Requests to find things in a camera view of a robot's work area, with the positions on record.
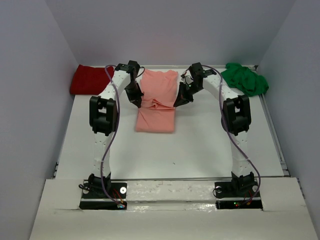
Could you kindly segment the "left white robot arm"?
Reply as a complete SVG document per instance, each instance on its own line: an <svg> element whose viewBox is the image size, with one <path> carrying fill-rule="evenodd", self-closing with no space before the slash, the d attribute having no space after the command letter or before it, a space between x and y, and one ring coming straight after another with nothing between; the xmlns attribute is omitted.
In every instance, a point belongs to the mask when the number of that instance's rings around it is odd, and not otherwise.
<svg viewBox="0 0 320 240"><path fill-rule="evenodd" d="M104 68L109 79L105 89L89 100L89 125L94 133L93 171L88 177L90 191L101 192L109 199L112 188L110 150L120 123L120 96L125 92L130 103L140 108L143 93L136 81L141 66L130 60L127 64L114 66L111 76L108 66Z"/></svg>

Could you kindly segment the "pink t shirt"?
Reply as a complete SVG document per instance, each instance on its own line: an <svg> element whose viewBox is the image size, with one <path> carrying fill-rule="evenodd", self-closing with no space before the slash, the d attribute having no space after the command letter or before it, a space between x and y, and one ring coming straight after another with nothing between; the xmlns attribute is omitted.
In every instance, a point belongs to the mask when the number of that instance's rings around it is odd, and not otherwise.
<svg viewBox="0 0 320 240"><path fill-rule="evenodd" d="M138 109L136 132L173 133L178 72L145 70L140 80L143 93Z"/></svg>

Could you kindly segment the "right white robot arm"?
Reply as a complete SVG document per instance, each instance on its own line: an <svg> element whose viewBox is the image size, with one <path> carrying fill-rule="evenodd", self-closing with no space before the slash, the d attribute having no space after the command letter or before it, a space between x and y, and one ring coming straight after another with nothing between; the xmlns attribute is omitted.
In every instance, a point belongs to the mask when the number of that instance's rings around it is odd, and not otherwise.
<svg viewBox="0 0 320 240"><path fill-rule="evenodd" d="M181 75L174 107L193 102L201 90L211 93L219 104L221 125L226 132L232 155L231 180L216 182L212 191L217 199L244 198L245 203L257 196L261 176L248 156L248 131L251 118L250 99L223 83L222 74L215 68L193 63Z"/></svg>

